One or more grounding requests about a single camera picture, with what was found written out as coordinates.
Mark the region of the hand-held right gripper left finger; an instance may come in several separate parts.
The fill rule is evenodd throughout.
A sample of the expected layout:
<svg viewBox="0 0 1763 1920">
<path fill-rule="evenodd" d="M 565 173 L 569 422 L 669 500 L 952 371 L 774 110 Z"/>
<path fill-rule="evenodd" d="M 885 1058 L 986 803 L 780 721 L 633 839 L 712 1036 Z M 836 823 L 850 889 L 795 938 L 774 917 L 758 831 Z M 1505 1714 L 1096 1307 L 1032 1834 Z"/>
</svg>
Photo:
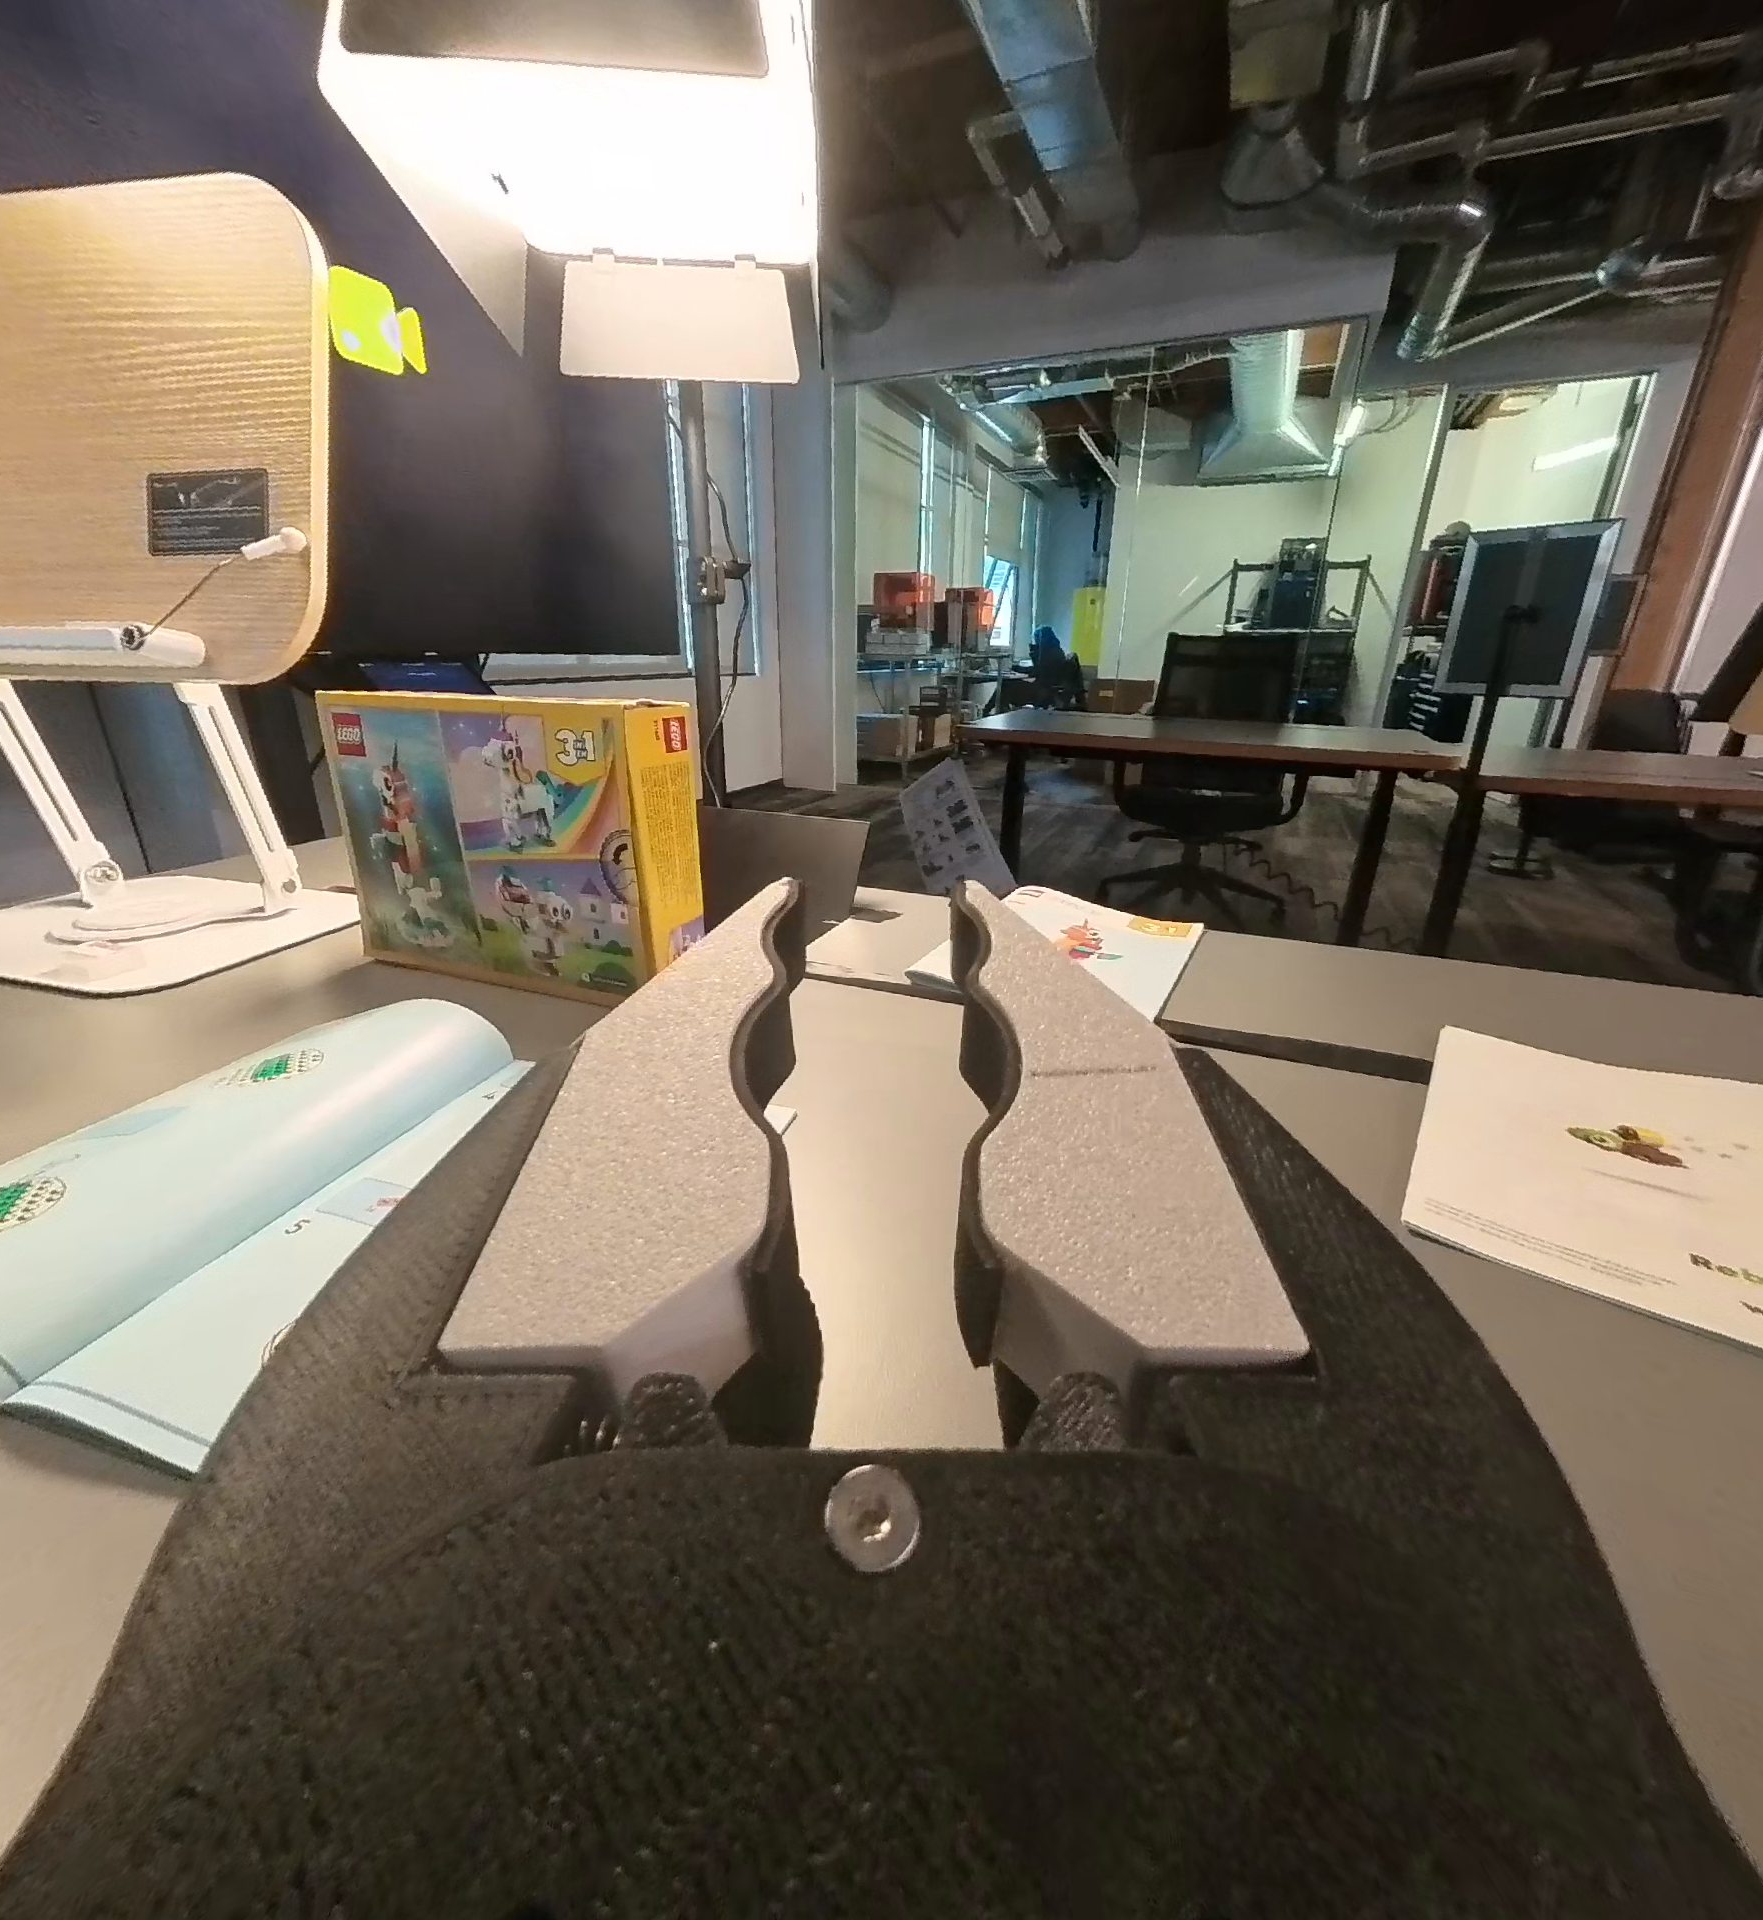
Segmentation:
<svg viewBox="0 0 1763 1920">
<path fill-rule="evenodd" d="M 582 1036 L 439 1335 L 448 1362 L 820 1381 L 771 1116 L 805 959 L 802 883 L 776 876 Z"/>
</svg>

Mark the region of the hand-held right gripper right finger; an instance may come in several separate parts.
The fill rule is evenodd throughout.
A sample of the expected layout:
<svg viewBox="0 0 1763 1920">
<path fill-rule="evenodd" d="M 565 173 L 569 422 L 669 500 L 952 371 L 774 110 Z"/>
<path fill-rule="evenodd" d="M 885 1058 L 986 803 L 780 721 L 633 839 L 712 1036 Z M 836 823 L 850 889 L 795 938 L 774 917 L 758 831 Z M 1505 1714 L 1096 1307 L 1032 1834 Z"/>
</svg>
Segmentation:
<svg viewBox="0 0 1763 1920">
<path fill-rule="evenodd" d="M 1302 1328 L 1175 1044 L 1098 963 L 974 881 L 952 894 L 964 1148 L 955 1315 L 968 1360 L 1035 1394 L 1281 1371 Z"/>
</svg>

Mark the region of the yellow lego set box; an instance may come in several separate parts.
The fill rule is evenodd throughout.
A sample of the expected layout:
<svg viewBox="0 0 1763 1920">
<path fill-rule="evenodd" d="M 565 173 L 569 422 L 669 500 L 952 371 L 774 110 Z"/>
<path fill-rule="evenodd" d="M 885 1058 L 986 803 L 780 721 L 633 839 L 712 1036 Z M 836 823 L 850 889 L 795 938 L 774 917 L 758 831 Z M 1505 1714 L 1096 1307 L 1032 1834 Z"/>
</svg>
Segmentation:
<svg viewBox="0 0 1763 1920">
<path fill-rule="evenodd" d="M 614 1003 L 702 941 L 683 704 L 322 691 L 365 955 Z"/>
</svg>

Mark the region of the instruction booklet with orange corner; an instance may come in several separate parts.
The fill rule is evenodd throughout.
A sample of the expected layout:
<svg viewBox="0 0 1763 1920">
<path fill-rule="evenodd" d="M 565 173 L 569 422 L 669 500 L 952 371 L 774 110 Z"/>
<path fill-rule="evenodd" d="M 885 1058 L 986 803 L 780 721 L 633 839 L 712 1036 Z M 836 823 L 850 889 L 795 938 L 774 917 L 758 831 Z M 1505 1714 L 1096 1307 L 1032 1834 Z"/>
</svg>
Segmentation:
<svg viewBox="0 0 1763 1920">
<path fill-rule="evenodd" d="M 1003 903 L 1148 1021 L 1159 1018 L 1205 939 L 1205 923 L 1148 917 L 1043 885 L 1015 887 Z"/>
</svg>

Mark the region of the open pale blue instruction booklet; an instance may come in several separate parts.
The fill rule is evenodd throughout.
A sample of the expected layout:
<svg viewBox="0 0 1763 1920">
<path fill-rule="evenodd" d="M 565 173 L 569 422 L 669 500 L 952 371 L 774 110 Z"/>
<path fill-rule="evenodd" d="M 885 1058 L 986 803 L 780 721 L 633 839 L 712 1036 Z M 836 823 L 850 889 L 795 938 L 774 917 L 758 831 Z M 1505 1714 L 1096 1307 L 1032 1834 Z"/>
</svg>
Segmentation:
<svg viewBox="0 0 1763 1920">
<path fill-rule="evenodd" d="M 413 998 L 1 1161 L 0 1410 L 193 1476 L 316 1292 L 528 1069 Z"/>
</svg>

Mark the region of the upright printed leaflet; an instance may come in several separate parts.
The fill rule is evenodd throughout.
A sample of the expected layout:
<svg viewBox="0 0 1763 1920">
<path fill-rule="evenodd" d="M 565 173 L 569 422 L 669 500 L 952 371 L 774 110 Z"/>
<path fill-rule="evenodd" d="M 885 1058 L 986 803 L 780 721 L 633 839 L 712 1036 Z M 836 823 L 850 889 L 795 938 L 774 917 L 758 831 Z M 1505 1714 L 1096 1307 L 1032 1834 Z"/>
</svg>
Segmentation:
<svg viewBox="0 0 1763 1920">
<path fill-rule="evenodd" d="M 978 883 L 996 900 L 1015 890 L 1017 878 L 959 756 L 950 754 L 909 781 L 899 792 L 899 812 L 929 894 L 943 900 L 963 881 Z"/>
</svg>

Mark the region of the dark wooden office desk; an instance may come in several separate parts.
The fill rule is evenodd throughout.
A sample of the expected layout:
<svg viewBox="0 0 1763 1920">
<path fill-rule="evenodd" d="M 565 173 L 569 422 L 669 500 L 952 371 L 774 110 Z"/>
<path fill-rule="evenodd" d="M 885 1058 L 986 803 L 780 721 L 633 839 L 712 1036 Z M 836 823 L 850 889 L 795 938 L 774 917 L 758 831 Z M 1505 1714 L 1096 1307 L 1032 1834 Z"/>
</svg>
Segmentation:
<svg viewBox="0 0 1763 1920">
<path fill-rule="evenodd" d="M 1114 764 L 1217 758 L 1276 766 L 1287 774 L 1310 779 L 1374 771 L 1378 779 L 1374 801 L 1335 922 L 1334 939 L 1341 947 L 1356 947 L 1366 929 L 1374 876 L 1392 818 L 1395 781 L 1445 779 L 1466 766 L 1466 756 L 1457 746 L 1435 742 L 1411 729 L 1156 717 L 1049 707 L 1019 707 L 976 719 L 957 732 L 957 740 L 971 746 L 999 747 L 1007 756 L 999 845 L 1010 872 L 1019 871 L 1027 759 L 1035 747 Z"/>
</svg>

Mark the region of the white leaflet with green print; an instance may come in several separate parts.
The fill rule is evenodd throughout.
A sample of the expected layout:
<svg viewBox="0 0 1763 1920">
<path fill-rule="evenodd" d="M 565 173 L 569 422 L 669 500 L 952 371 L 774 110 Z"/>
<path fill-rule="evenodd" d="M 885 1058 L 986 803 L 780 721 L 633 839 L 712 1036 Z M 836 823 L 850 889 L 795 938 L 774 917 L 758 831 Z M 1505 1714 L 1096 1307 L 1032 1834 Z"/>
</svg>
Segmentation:
<svg viewBox="0 0 1763 1920">
<path fill-rule="evenodd" d="M 1401 1224 L 1763 1353 L 1763 1085 L 1445 1027 Z"/>
</svg>

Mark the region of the metal storage shelf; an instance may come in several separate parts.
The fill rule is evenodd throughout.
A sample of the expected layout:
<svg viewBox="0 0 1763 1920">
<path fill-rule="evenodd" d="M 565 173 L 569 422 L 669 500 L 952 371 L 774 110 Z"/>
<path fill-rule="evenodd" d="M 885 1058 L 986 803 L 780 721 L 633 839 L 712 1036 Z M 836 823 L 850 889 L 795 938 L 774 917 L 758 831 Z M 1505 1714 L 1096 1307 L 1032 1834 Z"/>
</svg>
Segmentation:
<svg viewBox="0 0 1763 1920">
<path fill-rule="evenodd" d="M 1290 717 L 1335 725 L 1347 719 L 1360 621 L 1376 586 L 1372 557 L 1330 559 L 1323 539 L 1287 539 L 1271 561 L 1230 563 L 1223 625 L 1284 636 Z"/>
</svg>

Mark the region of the large black monitor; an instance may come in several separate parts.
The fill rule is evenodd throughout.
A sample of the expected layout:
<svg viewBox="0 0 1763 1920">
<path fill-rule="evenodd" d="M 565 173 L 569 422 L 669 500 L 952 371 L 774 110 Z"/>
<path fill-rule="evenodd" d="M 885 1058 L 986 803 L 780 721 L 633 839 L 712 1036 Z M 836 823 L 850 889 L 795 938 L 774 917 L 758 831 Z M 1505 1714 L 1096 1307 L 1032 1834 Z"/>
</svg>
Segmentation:
<svg viewBox="0 0 1763 1920">
<path fill-rule="evenodd" d="M 562 262 L 526 256 L 524 345 L 367 158 L 305 202 L 329 262 L 423 326 L 426 371 L 334 352 L 331 559 L 315 649 L 659 657 L 679 647 L 666 397 L 560 373 Z"/>
</svg>

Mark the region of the yellow-green sticker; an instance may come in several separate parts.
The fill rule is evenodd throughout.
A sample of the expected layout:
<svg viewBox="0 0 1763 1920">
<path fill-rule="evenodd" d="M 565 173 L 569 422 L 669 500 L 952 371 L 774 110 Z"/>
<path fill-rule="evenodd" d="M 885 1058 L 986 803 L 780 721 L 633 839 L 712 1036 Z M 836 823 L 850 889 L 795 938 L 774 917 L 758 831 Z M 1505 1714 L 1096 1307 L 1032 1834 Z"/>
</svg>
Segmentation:
<svg viewBox="0 0 1763 1920">
<path fill-rule="evenodd" d="M 428 371 L 419 313 L 399 305 L 390 285 L 332 263 L 326 293 L 332 346 L 344 362 L 387 374 Z"/>
</svg>

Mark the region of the wooden support column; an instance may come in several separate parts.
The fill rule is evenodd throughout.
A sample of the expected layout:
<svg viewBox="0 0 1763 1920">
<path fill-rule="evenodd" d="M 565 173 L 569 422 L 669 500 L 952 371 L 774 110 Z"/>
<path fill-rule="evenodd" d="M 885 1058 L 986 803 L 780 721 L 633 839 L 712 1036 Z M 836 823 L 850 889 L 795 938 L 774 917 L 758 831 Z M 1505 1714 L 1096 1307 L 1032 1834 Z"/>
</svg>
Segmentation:
<svg viewBox="0 0 1763 1920">
<path fill-rule="evenodd" d="M 1613 691 L 1666 689 L 1684 656 L 1763 382 L 1763 195 L 1737 228 L 1684 407 L 1645 518 L 1641 584 Z"/>
</svg>

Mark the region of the studio light panel on pole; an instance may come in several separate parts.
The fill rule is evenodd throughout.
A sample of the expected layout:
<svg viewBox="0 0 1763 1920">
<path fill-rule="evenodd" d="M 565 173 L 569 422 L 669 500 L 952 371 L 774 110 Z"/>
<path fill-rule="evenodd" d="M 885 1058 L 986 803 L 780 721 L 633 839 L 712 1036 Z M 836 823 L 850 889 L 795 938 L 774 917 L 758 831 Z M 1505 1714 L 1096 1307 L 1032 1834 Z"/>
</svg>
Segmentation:
<svg viewBox="0 0 1763 1920">
<path fill-rule="evenodd" d="M 503 245 L 560 263 L 558 371 L 661 382 L 681 470 L 702 787 L 725 804 L 704 389 L 800 374 L 820 256 L 812 5 L 326 5 L 319 88 L 517 346 Z"/>
</svg>

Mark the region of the silver ceiling duct pipe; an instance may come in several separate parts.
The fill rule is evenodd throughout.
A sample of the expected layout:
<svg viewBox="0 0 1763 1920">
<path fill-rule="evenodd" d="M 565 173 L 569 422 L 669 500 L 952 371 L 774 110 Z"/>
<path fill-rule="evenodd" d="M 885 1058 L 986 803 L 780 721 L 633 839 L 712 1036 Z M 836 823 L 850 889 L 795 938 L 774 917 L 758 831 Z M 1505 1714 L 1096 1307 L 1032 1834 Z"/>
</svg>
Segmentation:
<svg viewBox="0 0 1763 1920">
<path fill-rule="evenodd" d="M 964 2 L 1003 91 L 966 141 L 1043 262 L 1123 257 L 1140 202 L 1098 60 L 1092 2 Z"/>
</svg>

